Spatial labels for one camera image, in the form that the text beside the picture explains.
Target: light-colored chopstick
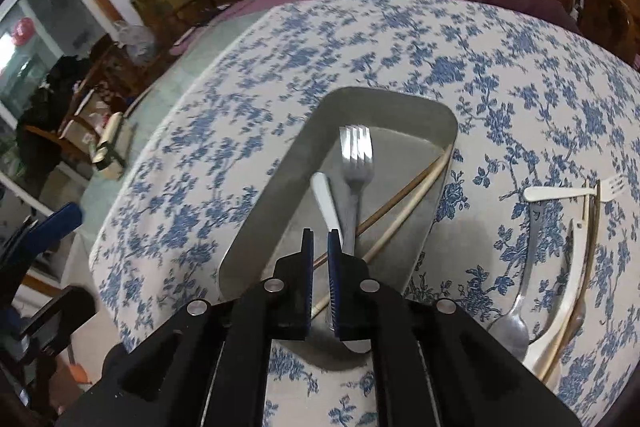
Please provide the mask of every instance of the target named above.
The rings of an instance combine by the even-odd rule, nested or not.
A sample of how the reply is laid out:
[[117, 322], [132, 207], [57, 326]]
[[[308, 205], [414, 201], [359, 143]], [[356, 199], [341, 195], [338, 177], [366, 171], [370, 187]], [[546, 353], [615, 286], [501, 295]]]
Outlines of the light-colored chopstick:
[[[356, 237], [360, 234], [364, 233], [365, 230], [375, 225], [383, 216], [385, 216], [388, 211], [390, 211], [396, 204], [400, 203], [400, 201], [404, 200], [407, 195], [414, 190], [415, 187], [420, 185], [422, 181], [433, 172], [433, 169], [436, 168], [436, 164], [443, 156], [449, 157], [451, 154], [453, 146], [450, 145], [447, 150], [445, 150], [436, 160], [433, 161], [424, 171], [418, 174], [413, 180], [407, 183], [393, 198], [388, 200], [385, 204], [383, 204], [378, 210], [376, 210], [373, 214], [367, 217], [362, 223], [360, 223], [356, 229]], [[324, 263], [326, 263], [327, 254], [324, 252], [320, 257], [314, 260], [314, 270]]]
[[598, 241], [598, 226], [600, 224], [600, 182], [596, 185], [596, 196], [593, 203], [586, 204], [587, 214], [589, 219], [589, 238], [587, 243], [587, 255], [585, 261], [584, 279], [582, 280], [582, 286], [580, 287], [580, 293], [575, 301], [574, 310], [571, 316], [564, 322], [562, 328], [556, 335], [555, 340], [547, 351], [548, 358], [538, 366], [539, 371], [536, 372], [536, 376], [547, 384], [553, 375], [554, 368], [558, 364], [562, 357], [564, 348], [571, 342], [572, 337], [575, 334], [575, 322], [578, 317], [578, 303], [584, 299], [589, 286], [589, 280], [591, 278], [591, 270], [593, 269], [593, 260], [595, 258], [596, 244]]
[[[431, 169], [431, 171], [428, 172], [425, 178], [420, 182], [420, 185], [418, 185], [418, 188], [414, 196], [409, 201], [409, 203], [406, 204], [406, 206], [402, 209], [398, 217], [396, 217], [394, 222], [391, 223], [389, 228], [385, 230], [385, 233], [382, 234], [382, 237], [380, 237], [380, 239], [375, 242], [373, 247], [371, 247], [369, 251], [367, 251], [367, 253], [364, 254], [364, 256], [362, 256], [362, 258], [364, 259], [364, 261], [366, 261], [366, 263], [369, 263], [380, 252], [380, 250], [384, 248], [386, 243], [388, 243], [388, 241], [392, 237], [394, 237], [394, 235], [402, 226], [402, 224], [407, 220], [407, 218], [415, 210], [415, 207], [418, 206], [418, 204], [422, 201], [422, 199], [425, 197], [427, 192], [429, 192], [430, 188], [436, 182], [436, 180], [438, 179], [442, 171], [444, 171], [444, 169], [449, 164], [449, 157], [451, 156], [452, 150], [453, 150], [453, 146], [450, 145], [449, 147], [447, 147], [446, 151], [442, 155], [440, 155], [440, 157], [428, 167], [428, 169], [431, 169], [432, 167], [433, 169]], [[316, 315], [318, 315], [322, 310], [324, 310], [324, 308], [328, 306], [330, 298], [331, 297], [329, 294], [325, 295], [322, 299], [318, 301], [318, 303], [315, 306], [311, 308], [312, 319], [315, 318]]]

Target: blue floral tablecloth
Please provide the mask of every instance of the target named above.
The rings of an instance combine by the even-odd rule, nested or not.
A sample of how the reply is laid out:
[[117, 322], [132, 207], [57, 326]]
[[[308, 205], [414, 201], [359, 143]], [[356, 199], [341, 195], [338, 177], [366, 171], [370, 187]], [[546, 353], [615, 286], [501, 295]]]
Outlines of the blue floral tablecloth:
[[[371, 86], [447, 104], [460, 124], [409, 298], [455, 300], [483, 326], [510, 308], [526, 256], [528, 185], [623, 172], [606, 204], [584, 328], [556, 394], [595, 425], [638, 362], [640, 79], [597, 45], [508, 10], [455, 0], [313, 0], [271, 9], [193, 84], [132, 169], [92, 252], [100, 296], [132, 349], [218, 267], [322, 97]], [[532, 336], [567, 278], [578, 202], [546, 205], [526, 303]], [[371, 365], [312, 367], [274, 344], [264, 427], [375, 425]]]

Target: tray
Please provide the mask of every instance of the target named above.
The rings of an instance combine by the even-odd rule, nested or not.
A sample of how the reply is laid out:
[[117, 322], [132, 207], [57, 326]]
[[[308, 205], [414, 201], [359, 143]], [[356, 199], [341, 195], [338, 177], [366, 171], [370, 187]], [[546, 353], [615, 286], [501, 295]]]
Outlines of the tray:
[[[329, 178], [338, 219], [344, 222], [348, 188], [342, 179], [338, 128], [364, 124], [371, 129], [374, 176], [362, 195], [363, 221], [455, 142], [458, 122], [434, 100], [369, 87], [344, 87], [329, 93], [306, 121], [280, 166], [239, 230], [219, 270], [225, 299], [273, 273], [277, 259], [300, 250], [302, 230], [314, 230], [314, 254], [326, 251], [327, 229], [309, 187], [316, 171]], [[369, 267], [370, 275], [403, 291], [433, 224], [448, 177], [447, 168], [398, 233]], [[356, 240], [360, 257], [399, 214], [406, 200]], [[327, 264], [314, 272], [314, 304], [328, 291]], [[287, 347], [323, 369], [348, 369], [364, 362], [335, 340], [325, 325], [326, 311], [315, 318], [305, 343]]]

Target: white handle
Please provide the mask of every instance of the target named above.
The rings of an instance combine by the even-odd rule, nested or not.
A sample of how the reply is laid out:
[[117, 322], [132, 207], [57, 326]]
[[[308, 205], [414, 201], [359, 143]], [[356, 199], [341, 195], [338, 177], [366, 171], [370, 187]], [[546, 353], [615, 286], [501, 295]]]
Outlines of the white handle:
[[582, 267], [584, 265], [584, 257], [587, 250], [587, 223], [577, 219], [571, 223], [574, 234], [574, 251], [571, 256], [571, 268], [569, 270], [569, 279], [562, 294], [562, 300], [558, 306], [556, 316], [547, 328], [545, 333], [529, 344], [527, 354], [522, 362], [532, 373], [535, 372], [536, 364], [545, 354], [547, 347], [551, 344], [555, 336], [560, 331], [562, 324], [574, 309], [575, 299], [580, 291], [580, 279], [582, 278]]
[[522, 194], [526, 201], [565, 200], [581, 196], [595, 196], [595, 188], [588, 187], [527, 187]]
[[320, 207], [322, 218], [326, 223], [327, 230], [338, 230], [340, 236], [340, 246], [342, 246], [342, 229], [340, 229], [340, 221], [338, 221], [338, 214], [335, 211], [334, 198], [331, 195], [331, 188], [329, 187], [329, 179], [324, 172], [316, 172], [311, 176], [311, 190], [316, 197], [316, 202]]

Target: metal fork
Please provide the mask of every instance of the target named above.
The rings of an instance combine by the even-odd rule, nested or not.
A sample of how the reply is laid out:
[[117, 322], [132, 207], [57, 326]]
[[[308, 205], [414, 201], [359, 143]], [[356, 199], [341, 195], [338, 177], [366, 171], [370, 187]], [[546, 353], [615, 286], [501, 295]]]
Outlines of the metal fork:
[[[600, 201], [609, 203], [626, 190], [626, 176], [618, 174], [600, 181]], [[587, 187], [527, 187], [523, 196], [526, 201], [562, 200], [581, 196], [595, 196], [595, 188]]]
[[369, 127], [349, 125], [340, 127], [342, 149], [342, 177], [349, 186], [349, 204], [344, 223], [342, 251], [355, 254], [356, 227], [360, 210], [360, 196], [373, 177], [373, 149]]

